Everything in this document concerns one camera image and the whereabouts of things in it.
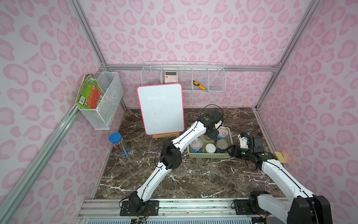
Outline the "small yellow white-lid can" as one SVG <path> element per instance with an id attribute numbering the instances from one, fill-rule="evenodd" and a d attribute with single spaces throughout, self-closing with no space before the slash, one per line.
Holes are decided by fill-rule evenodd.
<path id="1" fill-rule="evenodd" d="M 216 152 L 216 146 L 212 143 L 208 143 L 206 146 L 205 146 L 205 152 L 206 153 L 209 153 L 209 154 L 213 154 Z"/>

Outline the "red white lidded can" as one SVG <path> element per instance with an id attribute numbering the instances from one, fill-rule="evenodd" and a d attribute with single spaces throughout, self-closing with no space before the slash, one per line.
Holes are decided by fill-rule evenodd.
<path id="1" fill-rule="evenodd" d="M 208 137 L 207 135 L 203 135 L 202 137 L 206 142 L 212 141 L 212 139 L 210 137 Z"/>

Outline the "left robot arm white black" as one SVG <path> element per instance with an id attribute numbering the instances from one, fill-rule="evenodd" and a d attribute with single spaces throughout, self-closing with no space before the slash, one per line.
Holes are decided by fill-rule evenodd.
<path id="1" fill-rule="evenodd" d="M 129 196 L 131 208 L 137 212 L 144 209 L 145 203 L 150 200 L 153 192 L 166 177 L 167 174 L 177 169 L 182 163 L 182 153 L 194 140 L 202 135 L 214 139 L 219 134 L 218 128 L 223 123 L 223 113 L 217 110 L 211 114 L 202 114 L 197 120 L 178 138 L 166 140 L 160 153 L 159 162 L 144 182 Z"/>

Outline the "green plastic basket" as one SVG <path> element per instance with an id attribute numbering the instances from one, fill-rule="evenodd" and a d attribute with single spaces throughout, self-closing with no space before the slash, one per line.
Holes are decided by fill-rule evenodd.
<path id="1" fill-rule="evenodd" d="M 229 136 L 227 137 L 226 141 L 228 142 L 228 145 L 231 146 L 233 145 L 233 141 L 232 141 L 232 135 L 231 135 L 231 131 L 230 131 L 230 128 L 229 127 L 225 127 L 228 132 L 229 132 Z M 213 153 L 213 154 L 209 154 L 209 153 L 206 153 L 205 152 L 205 146 L 208 144 L 208 143 L 212 143 L 216 146 L 216 142 L 218 141 L 218 139 L 216 138 L 215 140 L 212 140 L 210 142 L 206 142 L 203 137 L 203 135 L 201 135 L 200 137 L 198 137 L 197 139 L 201 139 L 202 142 L 203 142 L 203 149 L 202 149 L 202 153 L 190 153 L 189 152 L 189 146 L 187 147 L 187 152 L 189 154 L 189 156 L 191 158 L 223 158 L 223 159 L 228 159 L 230 158 L 230 155 L 226 152 L 224 154 L 218 154 L 218 153 Z"/>

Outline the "dark navy tin can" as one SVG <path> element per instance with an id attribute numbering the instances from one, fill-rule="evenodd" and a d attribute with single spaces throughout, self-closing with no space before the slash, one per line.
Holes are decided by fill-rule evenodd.
<path id="1" fill-rule="evenodd" d="M 216 142 L 216 153 L 224 154 L 229 147 L 228 142 L 225 139 L 219 139 Z"/>

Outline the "blue tin can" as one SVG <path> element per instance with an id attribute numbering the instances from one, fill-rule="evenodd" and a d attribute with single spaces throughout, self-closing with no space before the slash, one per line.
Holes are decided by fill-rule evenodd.
<path id="1" fill-rule="evenodd" d="M 218 135 L 217 135 L 217 139 L 224 139 L 226 140 L 227 137 L 229 136 L 229 132 L 225 127 L 220 127 L 217 129 L 218 130 Z"/>
<path id="2" fill-rule="evenodd" d="M 189 152 L 190 153 L 202 153 L 202 149 L 203 149 L 203 142 L 202 142 L 201 139 L 195 139 L 189 145 Z"/>

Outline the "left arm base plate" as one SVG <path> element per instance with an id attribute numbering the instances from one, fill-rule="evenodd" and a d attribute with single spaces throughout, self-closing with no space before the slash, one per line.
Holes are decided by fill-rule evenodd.
<path id="1" fill-rule="evenodd" d="M 159 201 L 149 200 L 135 209 L 129 201 L 123 201 L 120 206 L 120 216 L 158 216 Z"/>

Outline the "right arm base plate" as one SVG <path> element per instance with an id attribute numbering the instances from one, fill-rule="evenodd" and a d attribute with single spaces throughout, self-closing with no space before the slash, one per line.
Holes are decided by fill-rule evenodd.
<path id="1" fill-rule="evenodd" d="M 269 212 L 261 209 L 258 203 L 252 202 L 249 199 L 236 199 L 231 205 L 231 209 L 234 209 L 236 215 L 271 215 Z"/>

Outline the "blue lid pencil jar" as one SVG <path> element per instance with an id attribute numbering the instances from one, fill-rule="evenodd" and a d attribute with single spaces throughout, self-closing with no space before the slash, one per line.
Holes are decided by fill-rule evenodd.
<path id="1" fill-rule="evenodd" d="M 131 155 L 131 150 L 120 133 L 112 133 L 109 136 L 109 141 L 123 158 L 128 158 Z"/>

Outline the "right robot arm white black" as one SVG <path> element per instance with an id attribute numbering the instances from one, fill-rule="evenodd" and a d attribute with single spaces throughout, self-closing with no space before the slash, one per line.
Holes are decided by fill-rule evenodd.
<path id="1" fill-rule="evenodd" d="M 272 153 L 263 150 L 254 152 L 232 145 L 227 149 L 231 157 L 250 161 L 256 168 L 268 175 L 286 196 L 284 203 L 267 191 L 250 193 L 246 210 L 252 213 L 266 211 L 285 224 L 331 224 L 330 202 L 324 196 L 317 196 L 297 181 Z"/>

